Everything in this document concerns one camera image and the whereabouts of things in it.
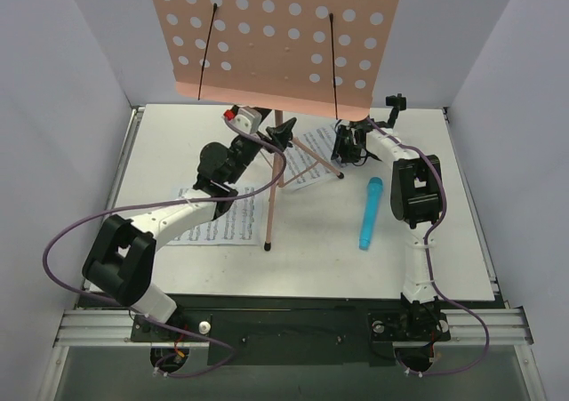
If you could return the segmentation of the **blue toy microphone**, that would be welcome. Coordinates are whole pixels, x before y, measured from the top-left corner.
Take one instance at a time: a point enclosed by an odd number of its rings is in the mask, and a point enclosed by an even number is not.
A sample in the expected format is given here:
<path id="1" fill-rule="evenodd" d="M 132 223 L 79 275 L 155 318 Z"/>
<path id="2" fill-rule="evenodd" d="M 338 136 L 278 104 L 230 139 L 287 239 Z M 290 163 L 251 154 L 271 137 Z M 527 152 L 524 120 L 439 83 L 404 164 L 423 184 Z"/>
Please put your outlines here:
<path id="1" fill-rule="evenodd" d="M 367 251 L 370 248 L 383 190 L 384 186 L 381 178 L 372 177 L 369 180 L 366 188 L 365 210 L 358 242 L 358 247 L 362 251 Z"/>

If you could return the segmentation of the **pink perforated music stand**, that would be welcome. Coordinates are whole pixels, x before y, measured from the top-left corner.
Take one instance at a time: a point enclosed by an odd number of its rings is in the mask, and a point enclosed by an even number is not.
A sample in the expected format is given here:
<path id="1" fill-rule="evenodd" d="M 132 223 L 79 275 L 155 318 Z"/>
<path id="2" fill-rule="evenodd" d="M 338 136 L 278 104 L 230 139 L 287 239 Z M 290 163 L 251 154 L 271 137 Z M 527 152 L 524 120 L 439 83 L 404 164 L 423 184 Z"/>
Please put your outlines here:
<path id="1" fill-rule="evenodd" d="M 399 0 L 152 0 L 176 90 L 197 100 L 358 122 Z M 274 190 L 285 169 L 274 154 Z"/>

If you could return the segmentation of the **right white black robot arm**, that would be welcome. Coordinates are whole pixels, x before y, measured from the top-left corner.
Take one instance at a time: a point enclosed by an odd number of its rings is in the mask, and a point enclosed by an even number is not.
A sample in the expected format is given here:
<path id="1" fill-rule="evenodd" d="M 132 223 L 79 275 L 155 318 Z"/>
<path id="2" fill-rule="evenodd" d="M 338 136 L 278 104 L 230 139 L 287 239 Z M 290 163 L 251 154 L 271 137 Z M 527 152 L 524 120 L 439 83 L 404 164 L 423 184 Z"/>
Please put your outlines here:
<path id="1" fill-rule="evenodd" d="M 403 297 L 411 303 L 430 303 L 437 298 L 429 248 L 431 232 L 445 217 L 446 199 L 437 156 L 426 156 L 405 145 L 387 124 L 370 117 L 359 122 L 338 122 L 332 159 L 360 164 L 376 159 L 390 170 L 389 203 L 405 230 L 405 279 Z"/>

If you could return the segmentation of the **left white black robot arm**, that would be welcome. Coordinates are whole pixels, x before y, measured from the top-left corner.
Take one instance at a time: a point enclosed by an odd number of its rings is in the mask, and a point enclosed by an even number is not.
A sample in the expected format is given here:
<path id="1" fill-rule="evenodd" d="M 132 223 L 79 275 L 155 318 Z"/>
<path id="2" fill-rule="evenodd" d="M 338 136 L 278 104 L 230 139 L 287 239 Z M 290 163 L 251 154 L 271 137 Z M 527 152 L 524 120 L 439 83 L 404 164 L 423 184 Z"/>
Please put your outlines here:
<path id="1" fill-rule="evenodd" d="M 247 129 L 228 147 L 205 145 L 199 156 L 196 183 L 176 205 L 125 219 L 106 218 L 92 245 L 82 273 L 85 279 L 124 307 L 166 324 L 176 302 L 151 282 L 156 252 L 175 237 L 225 214 L 237 198 L 232 185 L 262 148 L 283 155 L 292 145 L 294 117 L 266 134 Z"/>

